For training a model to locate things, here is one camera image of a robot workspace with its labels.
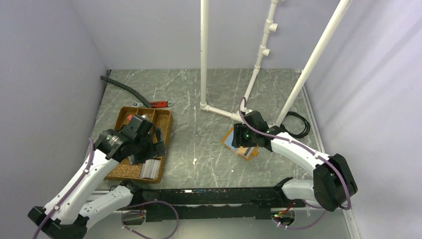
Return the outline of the orange leather card holder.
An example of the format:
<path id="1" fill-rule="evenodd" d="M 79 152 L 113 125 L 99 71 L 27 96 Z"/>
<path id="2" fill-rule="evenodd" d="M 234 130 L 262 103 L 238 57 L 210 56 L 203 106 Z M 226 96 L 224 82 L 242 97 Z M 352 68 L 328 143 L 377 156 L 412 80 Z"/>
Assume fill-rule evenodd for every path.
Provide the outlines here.
<path id="1" fill-rule="evenodd" d="M 237 156 L 243 158 L 245 161 L 250 161 L 253 157 L 258 155 L 258 147 L 234 147 L 232 141 L 234 139 L 233 128 L 221 140 L 221 143 L 228 149 L 230 149 Z"/>

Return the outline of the woven brown divided tray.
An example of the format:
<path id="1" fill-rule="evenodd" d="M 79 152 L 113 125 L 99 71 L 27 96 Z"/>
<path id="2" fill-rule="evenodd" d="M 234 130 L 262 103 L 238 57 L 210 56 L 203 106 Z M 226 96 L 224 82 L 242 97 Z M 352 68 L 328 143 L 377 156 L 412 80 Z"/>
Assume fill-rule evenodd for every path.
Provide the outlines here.
<path id="1" fill-rule="evenodd" d="M 114 129 L 124 137 L 135 140 L 136 154 L 124 159 L 105 179 L 159 183 L 172 125 L 173 115 L 169 110 L 122 107 Z"/>

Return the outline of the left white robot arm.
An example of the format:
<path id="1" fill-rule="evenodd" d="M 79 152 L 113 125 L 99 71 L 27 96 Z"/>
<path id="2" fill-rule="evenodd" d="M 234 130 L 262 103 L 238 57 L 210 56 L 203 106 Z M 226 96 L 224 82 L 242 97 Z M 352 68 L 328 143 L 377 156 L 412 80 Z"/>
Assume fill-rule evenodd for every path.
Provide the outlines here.
<path id="1" fill-rule="evenodd" d="M 131 180 L 87 202 L 105 176 L 124 159 L 131 166 L 166 154 L 162 130 L 146 115 L 132 115 L 120 130 L 107 129 L 89 139 L 90 153 L 66 186 L 45 206 L 35 206 L 28 217 L 37 225 L 33 238 L 44 232 L 51 239 L 82 239 L 97 222 L 120 208 L 137 209 L 143 190 Z"/>

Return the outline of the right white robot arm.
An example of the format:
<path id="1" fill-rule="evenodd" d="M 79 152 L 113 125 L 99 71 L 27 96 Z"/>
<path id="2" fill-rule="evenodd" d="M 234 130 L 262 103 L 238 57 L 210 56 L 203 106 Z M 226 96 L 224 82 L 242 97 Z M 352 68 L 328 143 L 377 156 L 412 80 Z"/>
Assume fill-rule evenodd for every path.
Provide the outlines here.
<path id="1" fill-rule="evenodd" d="M 233 125 L 232 147 L 261 147 L 284 156 L 312 176 L 311 180 L 285 179 L 274 193 L 277 205 L 293 200 L 314 201 L 333 212 L 351 209 L 351 197 L 358 191 L 346 159 L 317 151 L 291 136 L 283 126 L 269 127 L 258 111 L 241 115 Z"/>

